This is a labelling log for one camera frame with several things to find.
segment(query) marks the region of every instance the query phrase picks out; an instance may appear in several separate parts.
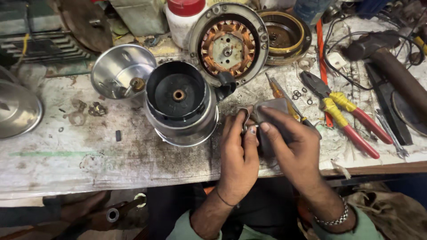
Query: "green stripe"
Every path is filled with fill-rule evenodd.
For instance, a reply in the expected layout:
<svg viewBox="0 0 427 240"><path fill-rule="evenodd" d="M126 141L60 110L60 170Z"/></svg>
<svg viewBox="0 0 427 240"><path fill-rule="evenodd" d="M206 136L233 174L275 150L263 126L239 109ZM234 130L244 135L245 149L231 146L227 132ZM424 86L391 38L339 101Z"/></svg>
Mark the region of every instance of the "green stripe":
<svg viewBox="0 0 427 240"><path fill-rule="evenodd" d="M101 155L99 152L12 152L11 157L79 157L85 155Z"/></svg>

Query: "fingernail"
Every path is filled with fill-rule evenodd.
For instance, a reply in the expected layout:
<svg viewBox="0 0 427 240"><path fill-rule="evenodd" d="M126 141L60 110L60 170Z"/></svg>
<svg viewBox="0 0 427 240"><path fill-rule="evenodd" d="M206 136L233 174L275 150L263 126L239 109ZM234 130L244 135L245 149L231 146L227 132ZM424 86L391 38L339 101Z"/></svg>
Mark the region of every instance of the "fingernail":
<svg viewBox="0 0 427 240"><path fill-rule="evenodd" d="M256 135L257 128L255 126L252 126L252 127L249 128L249 132L252 133L253 135Z"/></svg>
<svg viewBox="0 0 427 240"><path fill-rule="evenodd" d="M264 132L268 132L268 130L270 130L270 125L268 125L268 123L261 123L261 129Z"/></svg>

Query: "red plier handle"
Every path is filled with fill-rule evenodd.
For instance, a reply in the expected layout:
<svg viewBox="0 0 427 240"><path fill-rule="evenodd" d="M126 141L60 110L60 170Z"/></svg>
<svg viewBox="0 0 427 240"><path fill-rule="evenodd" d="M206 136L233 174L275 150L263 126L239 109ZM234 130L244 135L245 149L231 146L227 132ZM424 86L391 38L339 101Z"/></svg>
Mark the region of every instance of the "red plier handle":
<svg viewBox="0 0 427 240"><path fill-rule="evenodd" d="M380 158L380 154L365 141L351 126L348 124L345 117L342 115L338 107L335 105L333 100L329 97L322 99L325 103L323 110L332 115L336 123L342 128L345 135L353 142L353 144L363 152L366 152L369 156L374 159Z"/></svg>
<svg viewBox="0 0 427 240"><path fill-rule="evenodd" d="M341 107L351 112L367 129L378 136L381 141L386 144L393 144L393 139L390 137L378 124L369 117L362 109L358 108L354 103L350 102L342 92L331 92L329 97Z"/></svg>
<svg viewBox="0 0 427 240"><path fill-rule="evenodd" d="M342 128L345 135L353 142L353 144L360 149L361 151L366 152L371 158L379 159L380 154L371 146L369 143L365 141L351 126L348 124L347 126Z"/></svg>
<svg viewBox="0 0 427 240"><path fill-rule="evenodd" d="M383 141L386 144L393 144L393 139L390 137L378 124L370 118L362 109L357 108L356 110L352 111L351 114L367 128L371 132L373 132L375 135L378 136L381 141Z"/></svg>

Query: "red bottle cap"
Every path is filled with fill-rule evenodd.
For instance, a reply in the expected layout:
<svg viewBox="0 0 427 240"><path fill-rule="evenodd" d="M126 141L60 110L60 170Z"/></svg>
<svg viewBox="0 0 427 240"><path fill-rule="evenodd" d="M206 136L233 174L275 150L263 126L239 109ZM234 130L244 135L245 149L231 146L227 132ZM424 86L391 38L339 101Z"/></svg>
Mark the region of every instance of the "red bottle cap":
<svg viewBox="0 0 427 240"><path fill-rule="evenodd" d="M190 17L198 14L205 7L205 0L167 0L169 10L181 17Z"/></svg>

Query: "blue bottle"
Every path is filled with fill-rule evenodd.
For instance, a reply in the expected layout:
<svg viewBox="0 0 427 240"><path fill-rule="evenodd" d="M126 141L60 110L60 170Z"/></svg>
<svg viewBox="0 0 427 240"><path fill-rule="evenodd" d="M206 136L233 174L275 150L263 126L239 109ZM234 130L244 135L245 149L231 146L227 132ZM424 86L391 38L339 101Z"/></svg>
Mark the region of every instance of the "blue bottle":
<svg viewBox="0 0 427 240"><path fill-rule="evenodd" d="M331 2L332 0L297 0L293 11L313 29Z"/></svg>

